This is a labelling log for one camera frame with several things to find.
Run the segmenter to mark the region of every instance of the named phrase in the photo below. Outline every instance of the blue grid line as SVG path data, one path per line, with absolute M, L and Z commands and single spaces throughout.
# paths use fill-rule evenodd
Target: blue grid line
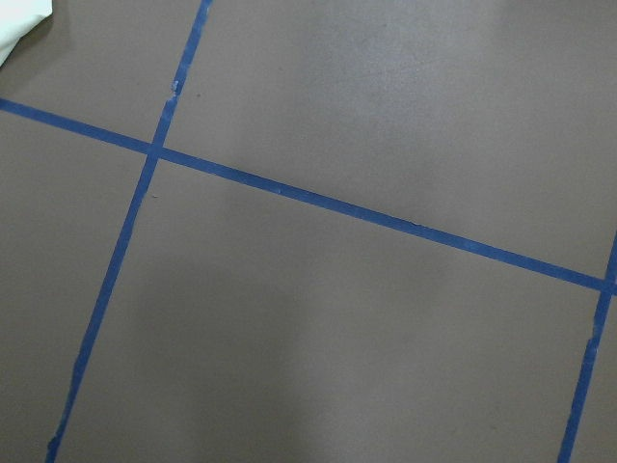
M 152 181 L 152 177 L 154 176 L 154 171 L 156 170 L 160 151 L 163 147 L 163 144 L 165 143 L 165 139 L 172 123 L 172 119 L 174 118 L 178 99 L 181 94 L 182 87 L 184 86 L 184 82 L 186 81 L 186 78 L 188 76 L 189 67 L 191 66 L 195 57 L 197 46 L 199 45 L 201 38 L 201 30 L 203 28 L 203 25 L 205 24 L 205 21 L 207 20 L 208 10 L 211 3 L 212 0 L 201 0 L 200 7 L 193 22 L 191 33 L 189 34 L 189 38 L 182 53 L 182 58 L 180 59 L 180 63 L 178 64 L 177 71 L 175 73 L 174 83 L 172 85 L 173 95 L 165 102 L 165 106 L 163 108 L 163 111 L 161 112 L 161 116 L 159 118 L 159 122 L 156 127 L 152 143 L 147 144 L 147 157 L 144 163 L 144 168 L 141 171 L 137 186 L 135 187 L 135 192 L 133 193 L 133 198 L 131 199 L 131 203 L 126 213 L 126 217 L 124 218 L 120 235 L 118 236 L 118 241 L 116 242 L 116 247 L 114 248 L 114 252 L 109 262 L 109 266 L 107 267 L 107 272 L 105 273 L 105 278 L 103 279 L 103 283 L 94 304 L 94 309 L 88 323 L 88 328 L 86 329 L 86 333 L 84 334 L 84 338 L 82 339 L 81 345 L 79 347 L 79 353 L 73 365 L 73 372 L 70 380 L 70 386 L 68 389 L 67 400 L 65 402 L 65 408 L 60 418 L 56 433 L 47 445 L 47 455 L 45 457 L 45 463 L 54 463 L 56 461 L 58 450 L 60 449 L 60 445 L 62 444 L 65 433 L 67 431 L 70 414 L 75 404 L 77 394 L 79 393 L 84 374 L 86 373 L 88 361 L 90 360 L 90 357 L 92 355 L 94 343 L 96 342 L 98 331 L 100 330 L 100 326 L 103 322 L 105 312 L 107 311 L 107 306 L 109 305 L 111 295 L 114 291 L 114 286 L 116 285 L 116 281 L 118 280 L 124 257 L 126 256 L 126 250 L 128 249 L 128 244 L 130 242 L 133 229 L 135 228 L 137 214 L 139 213 L 139 209 L 143 202 L 144 196 L 146 195 L 148 187 Z M 22 110 L 24 108 L 17 108 L 16 106 L 13 106 L 13 109 Z M 62 124 L 70 123 L 70 120 L 67 120 L 66 118 L 49 118 L 49 113 L 47 113 L 45 116 L 46 121 L 44 122 Z M 141 144 L 143 142 L 135 144 L 133 143 L 134 139 L 130 139 L 129 137 L 112 137 L 112 132 L 98 131 L 95 129 L 95 127 L 92 127 L 91 125 L 80 123 L 70 123 L 69 125 L 71 126 L 73 131 L 88 129 L 88 131 L 93 133 L 94 135 L 104 136 L 106 138 L 104 141 L 107 141 L 109 143 L 114 143 L 114 141 L 122 141 L 130 142 L 127 144 L 129 144 L 130 146 L 135 146 L 136 148 L 144 147 Z
M 617 278 L 617 233 L 613 239 L 613 247 L 610 251 L 610 257 L 606 266 L 607 283 L 615 283 Z M 589 385 L 591 384 L 591 378 L 594 371 L 594 365 L 596 364 L 596 358 L 598 356 L 598 348 L 600 347 L 600 341 L 602 340 L 602 333 L 604 331 L 604 325 L 606 324 L 606 317 L 608 315 L 608 309 L 610 307 L 610 301 L 612 299 L 612 293 L 609 291 L 602 291 L 598 298 L 598 305 L 596 306 L 596 312 L 594 314 L 594 327 L 592 337 L 587 342 L 585 347 L 585 353 L 582 359 L 582 365 L 580 366 L 580 374 L 578 376 L 577 388 L 575 390 L 575 396 L 572 400 L 572 409 L 570 411 L 570 417 L 566 425 L 563 441 L 561 442 L 561 449 L 557 458 L 557 463 L 570 463 L 572 457 L 572 450 L 575 446 L 577 439 L 578 426 L 580 425 L 580 419 L 582 417 L 582 411 L 585 406 L 585 399 L 589 392 Z
M 7 99 L 0 98 L 0 110 L 4 110 L 23 118 L 31 119 L 33 121 L 46 123 L 48 125 L 84 135 L 86 137 L 94 138 L 96 140 L 110 143 L 122 148 L 134 150 L 141 154 L 148 154 L 151 151 L 150 143 L 93 125 L 80 123 L 72 119 L 57 116 L 55 114 L 26 106 L 24 104 L 15 103 Z M 169 125 L 167 124 L 159 130 L 169 130 Z M 481 243 L 479 241 L 474 241 L 463 236 L 448 233 L 447 231 L 440 231 L 438 229 L 425 227 L 408 220 L 387 215 L 383 212 L 346 203 L 335 198 L 320 195 L 318 193 L 275 181 L 267 177 L 260 177 L 255 174 L 250 174 L 239 169 L 227 167 L 223 164 L 218 164 L 176 150 L 162 148 L 161 150 L 156 150 L 156 152 L 161 159 L 165 159 L 166 161 L 187 167 L 189 169 L 195 169 L 217 177 L 226 178 L 228 180 L 249 185 L 263 191 L 274 193 L 275 195 L 284 196 L 301 203 L 323 207 L 359 220 L 364 220 L 382 227 L 411 234 L 413 236 L 418 236 L 429 241 L 434 241 L 445 246 L 467 251 L 488 259 L 514 265 L 532 272 L 547 275 L 557 280 L 572 283 L 574 285 L 588 287 L 597 291 L 609 291 L 613 294 L 617 294 L 617 285 L 566 267 L 506 251 L 504 249 Z

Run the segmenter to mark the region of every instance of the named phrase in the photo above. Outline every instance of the gray surface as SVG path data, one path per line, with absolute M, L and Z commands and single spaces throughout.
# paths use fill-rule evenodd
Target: gray surface
M 59 461 L 554 461 L 595 298 L 162 163 Z
M 573 463 L 613 463 L 617 460 L 617 314 L 611 305 L 598 362 L 580 424 Z
M 0 112 L 0 459 L 42 462 L 144 162 Z
M 604 274 L 617 3 L 215 2 L 168 146 Z
M 150 140 L 199 3 L 56 0 L 0 68 L 0 96 Z

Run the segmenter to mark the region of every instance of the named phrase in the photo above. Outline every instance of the white paper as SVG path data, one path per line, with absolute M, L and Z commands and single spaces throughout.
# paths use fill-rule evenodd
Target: white paper
M 0 66 L 17 45 L 51 14 L 51 0 L 0 0 Z

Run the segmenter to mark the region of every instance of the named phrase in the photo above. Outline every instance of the blue line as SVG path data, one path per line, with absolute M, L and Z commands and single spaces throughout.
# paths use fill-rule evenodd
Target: blue line
M 269 178 L 256 176 L 254 174 L 249 174 L 231 167 L 226 167 L 205 159 L 190 156 L 182 152 L 163 149 L 161 152 L 161 159 L 165 159 L 166 161 L 189 167 L 191 169 L 196 169 L 217 177 L 226 178 L 228 180 L 252 186 L 253 188 L 258 188 L 280 196 L 285 196 L 286 198 L 300 201 L 302 203 L 317 205 L 319 207 L 364 220 L 372 224 L 380 225 L 382 227 L 387 227 L 399 232 L 412 234 L 430 241 L 441 243 L 446 246 L 468 251 L 470 253 L 477 254 L 478 256 L 515 265 L 517 267 L 541 273 L 549 277 L 574 283 L 575 285 L 585 286 L 595 290 L 617 290 L 617 286 L 614 284 L 607 284 L 605 280 L 585 275 L 568 268 L 511 253 L 509 251 L 480 243 L 478 241 L 472 241 L 464 238 L 463 236 L 458 236 L 446 231 L 439 231 L 429 227 L 424 227 L 407 220 L 392 217 L 382 212 L 349 204 L 344 201 L 304 190 L 302 188 L 280 183 Z
M 608 259 L 608 265 L 606 266 L 605 280 L 607 283 L 614 284 L 615 278 L 617 278 L 617 233 L 615 234 L 613 247 L 610 252 L 610 258 Z M 596 306 L 596 313 L 594 314 L 593 334 L 585 347 L 585 354 L 582 359 L 582 365 L 580 366 L 577 388 L 575 390 L 575 396 L 572 400 L 570 418 L 568 418 L 568 424 L 566 425 L 563 441 L 561 442 L 561 449 L 559 451 L 559 456 L 557 457 L 557 463 L 570 463 L 570 459 L 572 458 L 572 450 L 574 449 L 575 441 L 577 439 L 578 426 L 580 425 L 580 419 L 585 406 L 587 393 L 589 392 L 589 384 L 591 383 L 594 365 L 596 364 L 598 348 L 600 347 L 600 341 L 602 340 L 602 333 L 604 331 L 604 325 L 606 324 L 606 316 L 608 315 L 611 299 L 612 293 L 607 290 L 602 291 L 600 293 L 600 297 L 598 298 L 598 305 Z
M 145 153 L 150 143 L 137 140 L 136 138 L 127 137 L 111 130 L 99 128 L 87 123 L 81 123 L 73 119 L 58 116 L 41 109 L 26 106 L 25 104 L 15 103 L 4 98 L 0 98 L 0 110 L 8 113 L 21 116 L 26 119 L 31 119 L 39 123 L 46 123 L 47 125 L 53 125 L 69 132 L 85 135 L 86 137 L 94 138 L 101 142 L 110 143 L 118 147 L 126 148 L 141 153 Z
M 56 461 L 58 450 L 64 439 L 65 432 L 67 431 L 68 420 L 70 419 L 70 415 L 75 404 L 77 394 L 79 393 L 79 389 L 81 387 L 86 368 L 88 367 L 88 361 L 90 360 L 90 356 L 92 355 L 94 343 L 96 342 L 98 331 L 100 330 L 100 326 L 103 322 L 105 312 L 107 311 L 109 300 L 114 291 L 114 286 L 116 285 L 116 281 L 120 274 L 122 263 L 126 255 L 126 250 L 128 249 L 128 244 L 130 242 L 131 235 L 133 234 L 133 229 L 135 228 L 137 214 L 139 213 L 139 209 L 144 199 L 144 196 L 146 195 L 148 187 L 152 181 L 152 177 L 154 176 L 154 171 L 156 169 L 162 147 L 165 143 L 165 139 L 172 123 L 172 119 L 174 118 L 174 112 L 177 106 L 178 98 L 188 76 L 189 67 L 191 66 L 193 58 L 195 57 L 197 46 L 200 43 L 201 30 L 205 21 L 207 20 L 207 12 L 211 3 L 212 0 L 201 1 L 200 7 L 195 17 L 195 21 L 193 23 L 193 27 L 191 29 L 191 33 L 184 47 L 182 58 L 175 73 L 173 84 L 174 94 L 165 103 L 165 106 L 161 113 L 161 117 L 159 118 L 159 122 L 156 127 L 154 137 L 152 139 L 152 143 L 146 144 L 146 149 L 141 150 L 142 148 L 144 148 L 144 146 L 141 145 L 141 143 L 143 142 L 139 142 L 139 145 L 133 144 L 131 142 L 131 144 L 135 148 L 139 148 L 140 152 L 144 152 L 147 155 L 146 162 L 140 174 L 137 186 L 135 187 L 133 198 L 131 199 L 128 212 L 126 213 L 124 223 L 122 224 L 118 241 L 116 242 L 116 248 L 114 249 L 114 253 L 112 254 L 111 260 L 109 262 L 109 266 L 107 267 L 107 272 L 105 273 L 105 278 L 103 279 L 103 283 L 98 293 L 98 297 L 96 298 L 93 313 L 90 318 L 90 322 L 88 323 L 88 328 L 79 347 L 79 354 L 77 355 L 77 359 L 75 360 L 75 363 L 73 365 L 73 373 L 70 381 L 70 387 L 68 390 L 67 401 L 65 403 L 65 409 L 60 418 L 60 423 L 58 424 L 56 434 L 47 445 L 47 455 L 45 458 L 45 463 L 54 463 Z M 10 103 L 9 107 L 13 109 L 16 108 L 21 113 L 28 112 L 25 111 L 25 106 L 17 105 L 16 103 Z M 87 136 L 92 136 L 94 134 L 99 136 L 104 135 L 106 137 L 113 137 L 114 135 L 116 135 L 113 134 L 113 132 L 108 132 L 106 130 L 102 131 L 101 129 L 97 129 L 96 127 L 88 126 L 82 123 L 76 123 L 65 118 L 55 117 L 53 115 L 50 115 L 49 113 L 44 112 L 33 113 L 32 111 L 29 111 L 28 115 L 25 117 L 30 117 L 30 119 L 34 119 L 35 117 L 33 116 L 44 116 L 46 118 L 46 121 L 42 122 L 52 120 L 52 122 L 54 122 L 53 124 L 57 124 L 58 126 L 60 126 L 60 124 L 63 124 L 64 126 L 62 128 L 72 127 L 72 131 L 77 131 L 78 133 L 83 133 Z M 120 138 L 115 138 L 115 140 L 126 142 L 127 140 L 134 139 L 120 136 Z

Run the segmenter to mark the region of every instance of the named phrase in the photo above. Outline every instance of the white cloth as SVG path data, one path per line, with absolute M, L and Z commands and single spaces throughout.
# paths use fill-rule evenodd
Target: white cloth
M 17 45 L 51 14 L 51 0 L 0 0 L 0 66 Z

